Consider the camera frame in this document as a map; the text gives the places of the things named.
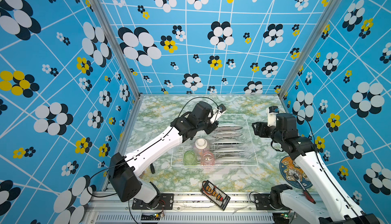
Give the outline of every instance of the marble tabletop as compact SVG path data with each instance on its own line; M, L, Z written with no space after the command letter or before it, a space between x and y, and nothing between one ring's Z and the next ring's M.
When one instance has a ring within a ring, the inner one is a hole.
M194 95L144 95L132 136L126 153L132 152L161 133L176 118L184 104ZM276 95L208 95L217 104L223 103L227 114L245 114L247 122L267 121L266 108L284 108ZM183 110L191 111L198 101L194 99ZM148 168L142 179L153 182L162 192L199 192L201 183L209 180L225 192L269 192L271 187L286 183L281 176L279 163L287 153L276 152L270 147L271 140L259 138L252 133L252 141L258 165L245 168L180 168L171 166L172 150L158 158L154 163L155 174Z

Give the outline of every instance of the cartoon placemat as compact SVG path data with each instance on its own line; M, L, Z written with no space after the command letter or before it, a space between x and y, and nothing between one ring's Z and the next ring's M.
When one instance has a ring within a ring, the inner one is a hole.
M286 156L280 161L280 172L282 177L292 186L300 188L301 186L293 178L293 174L299 175L299 180L305 189L312 187L312 183L303 170L296 165L296 163L289 157Z

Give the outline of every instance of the white plate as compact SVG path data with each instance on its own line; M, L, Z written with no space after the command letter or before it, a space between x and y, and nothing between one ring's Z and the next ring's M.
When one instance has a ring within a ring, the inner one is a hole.
M234 138L243 135L242 133L238 133L237 131L222 131L213 134L214 138Z
M243 127L234 123L223 123L219 124L218 128L215 129L215 131L236 131L240 130Z
M226 152L245 152L240 148L221 148L213 151L214 153L226 153Z
M212 144L242 144L242 142L236 139L223 139L215 141Z
M221 157L221 158L218 158L216 159L216 162L227 162L227 161L240 161L240 162L245 162L247 161L248 159L246 158L243 158L243 157Z

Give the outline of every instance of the black mounting plate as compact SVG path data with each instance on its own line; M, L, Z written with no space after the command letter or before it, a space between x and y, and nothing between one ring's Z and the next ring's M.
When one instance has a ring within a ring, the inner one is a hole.
M275 210L270 206L270 194L269 193L255 193L253 201L257 202L257 200L258 200L258 203L255 204L255 206L257 207L257 210ZM285 210L289 210L289 208L284 206L280 210L282 212L284 212Z
M172 210L172 204L170 200L174 202L174 194L173 193L162 193L160 196L160 200L163 200L166 203L166 206L163 207L164 210ZM162 208L162 203L159 202L157 207L154 210L159 211ZM147 208L147 205L144 201L139 199L133 199L132 210L150 210Z

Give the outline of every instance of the blue patterned wallpaper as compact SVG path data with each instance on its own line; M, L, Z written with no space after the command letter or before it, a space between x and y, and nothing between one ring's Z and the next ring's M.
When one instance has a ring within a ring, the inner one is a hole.
M391 223L390 18L390 0L342 0L283 97L311 124L341 186L384 223ZM312 138L304 119L297 122Z
M79 223L134 96L88 0L0 0L0 223Z
M100 0L142 93L278 93L330 0Z

